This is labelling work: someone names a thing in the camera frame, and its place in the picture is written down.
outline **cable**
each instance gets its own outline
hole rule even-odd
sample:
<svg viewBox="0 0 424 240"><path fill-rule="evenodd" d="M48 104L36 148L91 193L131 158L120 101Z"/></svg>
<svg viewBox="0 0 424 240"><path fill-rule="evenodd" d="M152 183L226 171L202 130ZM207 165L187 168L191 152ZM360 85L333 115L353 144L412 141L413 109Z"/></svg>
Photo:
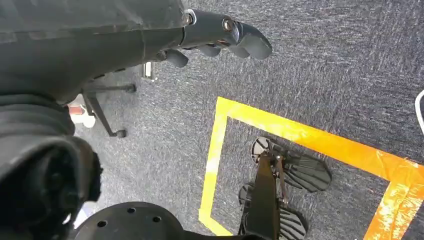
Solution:
<svg viewBox="0 0 424 240"><path fill-rule="evenodd" d="M415 98L416 118L418 119L419 127L421 128L422 134L424 134L424 119L423 115L421 114L421 99L423 98L423 96L424 90L422 90Z"/></svg>

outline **bolt hole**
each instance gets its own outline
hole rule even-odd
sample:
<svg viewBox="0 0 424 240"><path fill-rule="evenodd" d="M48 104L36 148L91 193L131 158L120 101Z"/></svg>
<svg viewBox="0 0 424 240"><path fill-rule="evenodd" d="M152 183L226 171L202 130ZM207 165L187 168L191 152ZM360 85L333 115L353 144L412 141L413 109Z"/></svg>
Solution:
<svg viewBox="0 0 424 240"><path fill-rule="evenodd" d="M99 221L97 223L97 227L104 228L106 225L108 225L108 221Z"/></svg>
<svg viewBox="0 0 424 240"><path fill-rule="evenodd" d="M153 222L155 222L155 223L159 223L161 220L162 220L162 218L160 216L155 216L153 218Z"/></svg>
<svg viewBox="0 0 424 240"><path fill-rule="evenodd" d="M126 212L127 212L127 213L129 213L129 214L133 214L133 213L135 213L135 212L136 212L136 209L135 209L135 208L133 208L133 207L131 207L131 208L128 208L128 209L126 210Z"/></svg>

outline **gray carpet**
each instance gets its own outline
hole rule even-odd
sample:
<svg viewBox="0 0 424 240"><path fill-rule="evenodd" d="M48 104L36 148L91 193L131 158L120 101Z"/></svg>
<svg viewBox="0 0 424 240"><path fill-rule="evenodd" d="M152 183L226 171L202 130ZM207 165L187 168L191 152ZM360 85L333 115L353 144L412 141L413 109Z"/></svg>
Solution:
<svg viewBox="0 0 424 240"><path fill-rule="evenodd" d="M139 67L106 75L105 84L133 82L138 92L99 95L111 125L125 126L127 138L108 138L100 124L77 129L105 168L96 209L152 202L187 230L211 234L198 208L218 96L424 164L414 110L424 88L424 1L190 0L188 6L256 26L274 53L259 61L186 51L188 66L158 63L155 81L141 79ZM255 173L248 149L260 135L269 134L228 122L212 216L233 233L238 190ZM325 192L289 189L290 206L309 223L307 239L362 239L388 182L291 146L323 159L333 175ZM421 207L403 239L423 238Z"/></svg>

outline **orange tape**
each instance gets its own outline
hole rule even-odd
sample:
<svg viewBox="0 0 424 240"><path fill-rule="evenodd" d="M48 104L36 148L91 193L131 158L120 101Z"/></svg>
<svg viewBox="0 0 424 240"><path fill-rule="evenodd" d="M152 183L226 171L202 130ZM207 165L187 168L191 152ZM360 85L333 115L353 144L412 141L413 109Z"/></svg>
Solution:
<svg viewBox="0 0 424 240"><path fill-rule="evenodd" d="M206 226L208 226L207 221L211 220L210 212L227 117L390 181L364 236L366 240L401 239L424 201L424 166L362 143L236 101L218 97L206 165L202 203L199 210L199 213L202 213L202 219L200 215L199 219ZM214 233L229 233L221 225L219 227L218 230L212 231Z"/></svg>

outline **chair leg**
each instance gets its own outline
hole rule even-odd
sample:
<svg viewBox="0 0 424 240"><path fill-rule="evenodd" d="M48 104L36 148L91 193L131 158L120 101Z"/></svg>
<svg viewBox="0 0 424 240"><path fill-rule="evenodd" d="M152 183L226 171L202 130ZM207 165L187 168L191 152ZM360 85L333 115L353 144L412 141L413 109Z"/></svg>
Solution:
<svg viewBox="0 0 424 240"><path fill-rule="evenodd" d="M109 135L109 137L118 137L118 138L126 137L127 132L125 130L118 130L116 132L112 131L111 126L109 125L108 120L106 119L105 114L103 113L103 110L100 107L100 103L97 100L95 93L83 94L83 97L84 97L85 103L92 109L97 119L100 120L104 129L106 129L106 132Z"/></svg>
<svg viewBox="0 0 424 240"><path fill-rule="evenodd" d="M136 92L135 84L127 84L122 86L92 86L86 89L88 93L101 93L107 91L126 91L127 93L135 93Z"/></svg>
<svg viewBox="0 0 424 240"><path fill-rule="evenodd" d="M92 107L89 104L89 99L87 98L87 95L83 94L82 98L84 99L85 108L87 108L87 113L89 116L95 116L95 113L93 112Z"/></svg>

